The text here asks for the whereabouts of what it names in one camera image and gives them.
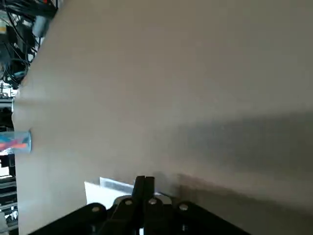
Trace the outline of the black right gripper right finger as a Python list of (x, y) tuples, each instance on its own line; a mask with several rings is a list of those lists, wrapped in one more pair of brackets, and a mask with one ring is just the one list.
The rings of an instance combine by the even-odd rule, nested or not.
[(145, 178), (146, 235), (247, 235), (248, 232), (190, 202), (164, 203), (154, 195), (155, 178)]

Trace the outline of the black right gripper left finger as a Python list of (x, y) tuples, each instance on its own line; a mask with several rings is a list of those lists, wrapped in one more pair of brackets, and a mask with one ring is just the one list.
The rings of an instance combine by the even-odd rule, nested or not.
[(146, 176), (138, 176), (130, 196), (106, 209), (91, 203), (35, 231), (32, 235), (146, 234)]

